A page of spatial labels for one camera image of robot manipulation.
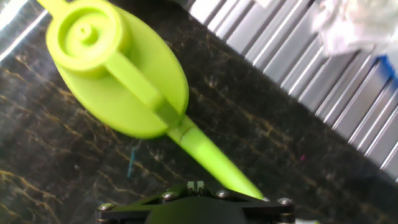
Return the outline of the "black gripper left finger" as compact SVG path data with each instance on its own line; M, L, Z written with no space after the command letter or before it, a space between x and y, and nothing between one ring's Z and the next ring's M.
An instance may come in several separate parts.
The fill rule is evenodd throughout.
M186 184L174 185L165 192L155 194L147 199L142 199L129 205L104 203L95 212L95 223L144 223L150 213L156 208L161 208L161 206L178 199L194 196L196 192L197 183L189 181Z

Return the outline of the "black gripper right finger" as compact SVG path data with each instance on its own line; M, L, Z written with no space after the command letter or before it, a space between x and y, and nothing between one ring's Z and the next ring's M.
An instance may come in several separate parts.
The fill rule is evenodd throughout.
M198 209L205 223L295 223L295 205L288 198L271 202L204 181L196 182L196 196L209 200Z

